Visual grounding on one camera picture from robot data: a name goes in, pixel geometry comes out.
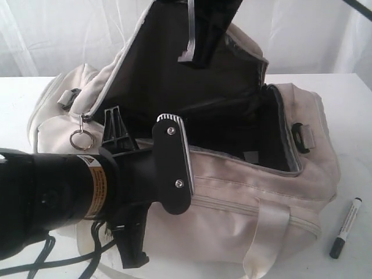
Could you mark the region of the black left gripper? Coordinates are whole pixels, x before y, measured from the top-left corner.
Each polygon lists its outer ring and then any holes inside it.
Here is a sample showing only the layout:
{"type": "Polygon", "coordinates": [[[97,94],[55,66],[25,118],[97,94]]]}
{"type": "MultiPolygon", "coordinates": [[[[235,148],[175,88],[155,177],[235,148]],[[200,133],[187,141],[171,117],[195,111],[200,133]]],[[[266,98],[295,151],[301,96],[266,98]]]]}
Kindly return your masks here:
{"type": "Polygon", "coordinates": [[[149,262],[143,245],[148,210],[158,200],[156,167],[151,148],[138,149],[119,106],[105,109],[99,154],[112,164],[116,177],[115,197],[107,223],[122,267],[140,268],[149,262]]]}

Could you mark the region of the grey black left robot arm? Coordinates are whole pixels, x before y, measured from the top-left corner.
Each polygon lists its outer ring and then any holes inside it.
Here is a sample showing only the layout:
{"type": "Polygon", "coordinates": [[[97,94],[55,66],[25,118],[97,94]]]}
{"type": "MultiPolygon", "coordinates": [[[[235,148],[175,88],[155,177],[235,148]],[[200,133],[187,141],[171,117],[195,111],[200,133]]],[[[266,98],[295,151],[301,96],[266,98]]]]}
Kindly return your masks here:
{"type": "Polygon", "coordinates": [[[149,262],[143,250],[146,218],[158,199],[150,149],[139,149],[119,108],[105,111],[103,144],[96,155],[2,149],[1,259],[48,238],[51,230],[106,224],[125,269],[149,262]]]}

